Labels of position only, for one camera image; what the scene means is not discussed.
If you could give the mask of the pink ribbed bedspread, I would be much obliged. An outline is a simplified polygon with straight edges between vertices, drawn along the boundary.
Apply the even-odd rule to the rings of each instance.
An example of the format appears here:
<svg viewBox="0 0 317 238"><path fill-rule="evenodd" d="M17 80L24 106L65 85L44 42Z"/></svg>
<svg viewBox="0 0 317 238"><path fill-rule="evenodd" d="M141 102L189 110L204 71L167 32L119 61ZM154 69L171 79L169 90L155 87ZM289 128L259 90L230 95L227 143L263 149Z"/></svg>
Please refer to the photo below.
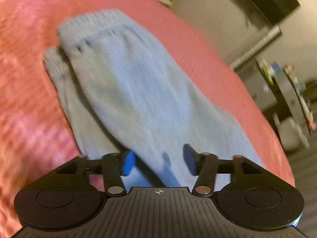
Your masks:
<svg viewBox="0 0 317 238"><path fill-rule="evenodd" d="M275 132L240 78L157 1L1 0L1 237L21 228L17 192L79 153L43 56L58 44L65 19L103 9L121 10L158 38L204 95L236 117L265 167L295 183Z"/></svg>

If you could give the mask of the grey sweatpants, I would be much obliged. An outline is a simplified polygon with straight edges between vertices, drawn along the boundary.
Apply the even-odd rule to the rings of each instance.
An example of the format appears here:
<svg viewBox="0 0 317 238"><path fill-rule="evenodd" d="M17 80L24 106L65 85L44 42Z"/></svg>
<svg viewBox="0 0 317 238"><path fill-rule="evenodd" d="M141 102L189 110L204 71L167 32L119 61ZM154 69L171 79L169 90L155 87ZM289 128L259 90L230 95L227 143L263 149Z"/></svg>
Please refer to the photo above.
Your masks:
<svg viewBox="0 0 317 238"><path fill-rule="evenodd" d="M46 69L80 151L90 159L132 151L127 187L193 187L183 146L221 159L256 153L238 121L213 105L164 46L118 10L69 19L58 28Z"/></svg>

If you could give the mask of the grey nightstand cabinet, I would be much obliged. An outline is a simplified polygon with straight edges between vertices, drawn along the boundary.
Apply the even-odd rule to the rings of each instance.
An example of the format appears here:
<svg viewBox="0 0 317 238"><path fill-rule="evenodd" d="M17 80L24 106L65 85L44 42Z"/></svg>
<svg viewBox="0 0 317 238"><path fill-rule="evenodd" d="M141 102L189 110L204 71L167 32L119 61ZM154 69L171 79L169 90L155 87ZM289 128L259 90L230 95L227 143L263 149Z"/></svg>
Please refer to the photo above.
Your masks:
<svg viewBox="0 0 317 238"><path fill-rule="evenodd" d="M277 116L280 121L292 118L301 122L303 111L295 88L285 73L274 72L265 61L257 60L252 81L251 97L271 124Z"/></svg>

